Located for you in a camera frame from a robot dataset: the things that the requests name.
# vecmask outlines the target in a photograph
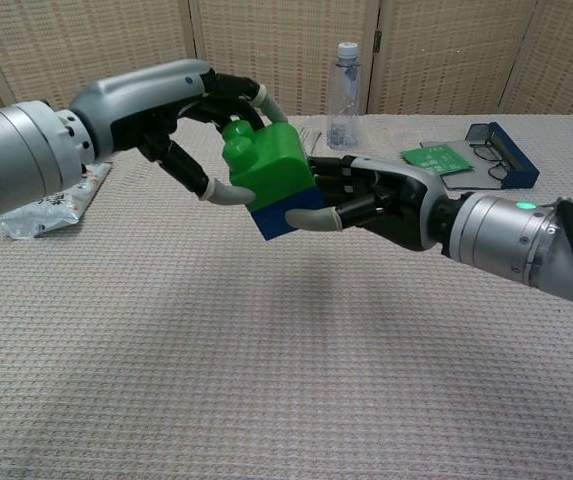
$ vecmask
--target blue toy block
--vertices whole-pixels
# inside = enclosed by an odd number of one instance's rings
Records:
[[[317,210],[326,207],[326,202],[319,187],[302,190],[279,202],[272,203],[251,212],[257,228],[265,240],[271,240],[296,229],[286,223],[286,212],[294,208]]]

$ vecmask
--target table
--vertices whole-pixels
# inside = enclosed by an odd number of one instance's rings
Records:
[[[573,117],[373,115],[360,151],[488,120],[541,170],[501,195],[573,198]],[[573,304],[357,229],[264,242],[121,153],[82,224],[0,231],[0,477],[573,478]]]

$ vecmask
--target green toy block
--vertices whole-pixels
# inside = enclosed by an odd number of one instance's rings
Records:
[[[255,192],[246,205],[253,212],[315,186],[297,130],[278,122],[254,131],[246,120],[229,123],[222,132],[222,156],[230,183]]]

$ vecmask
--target plastic bag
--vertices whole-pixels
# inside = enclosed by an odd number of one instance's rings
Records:
[[[86,165],[82,181],[74,187],[2,215],[2,230],[10,238],[19,240],[78,223],[110,167],[109,163]]]

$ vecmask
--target plastic water bottle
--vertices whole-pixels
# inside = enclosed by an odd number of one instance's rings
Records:
[[[327,144],[346,150],[359,141],[359,46],[342,42],[337,46],[337,59],[331,65],[328,88]]]

